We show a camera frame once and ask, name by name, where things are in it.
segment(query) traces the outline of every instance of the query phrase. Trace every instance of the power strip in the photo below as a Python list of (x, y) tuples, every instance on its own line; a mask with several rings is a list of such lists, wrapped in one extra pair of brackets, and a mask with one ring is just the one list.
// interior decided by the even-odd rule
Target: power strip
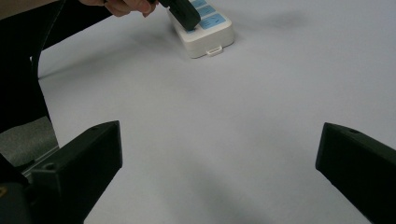
[(221, 12), (210, 6), (206, 0), (190, 0), (201, 16), (201, 21), (193, 30), (184, 29), (168, 10), (184, 48), (191, 58), (204, 55), (215, 56), (223, 52), (223, 48), (233, 43), (233, 24)]

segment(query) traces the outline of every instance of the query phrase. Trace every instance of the blue switch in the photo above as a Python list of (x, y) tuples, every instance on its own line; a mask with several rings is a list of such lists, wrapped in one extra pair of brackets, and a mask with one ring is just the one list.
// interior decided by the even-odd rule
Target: blue switch
[(193, 2), (191, 2), (192, 6), (195, 8), (201, 7), (206, 5), (206, 1), (205, 0), (195, 0)]
[(225, 22), (225, 19), (219, 14), (215, 14), (200, 21), (200, 25), (204, 30)]
[(202, 17), (209, 15), (210, 13), (215, 12), (216, 10), (212, 6), (201, 7), (197, 10), (199, 15)]

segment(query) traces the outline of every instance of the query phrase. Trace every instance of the hand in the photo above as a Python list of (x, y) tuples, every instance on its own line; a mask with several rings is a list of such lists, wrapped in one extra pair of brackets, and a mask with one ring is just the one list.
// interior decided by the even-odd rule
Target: hand
[(150, 4), (147, 0), (79, 0), (86, 6), (105, 6), (116, 17), (128, 15), (131, 11), (139, 11), (147, 17), (159, 4), (158, 0)]

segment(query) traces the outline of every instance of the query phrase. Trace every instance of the gray surface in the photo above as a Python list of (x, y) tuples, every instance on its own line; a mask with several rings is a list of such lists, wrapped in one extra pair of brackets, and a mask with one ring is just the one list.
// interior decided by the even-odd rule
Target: gray surface
[(0, 133), (0, 152), (14, 166), (36, 160), (58, 146), (47, 117)]

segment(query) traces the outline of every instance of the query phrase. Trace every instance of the white table surface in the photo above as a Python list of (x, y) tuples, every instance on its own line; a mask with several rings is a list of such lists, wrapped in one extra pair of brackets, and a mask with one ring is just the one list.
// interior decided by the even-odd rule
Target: white table surface
[(393, 0), (212, 0), (235, 41), (191, 59), (164, 8), (43, 52), (64, 146), (119, 120), (124, 165), (85, 223), (369, 223), (315, 169), (324, 122), (396, 148)]

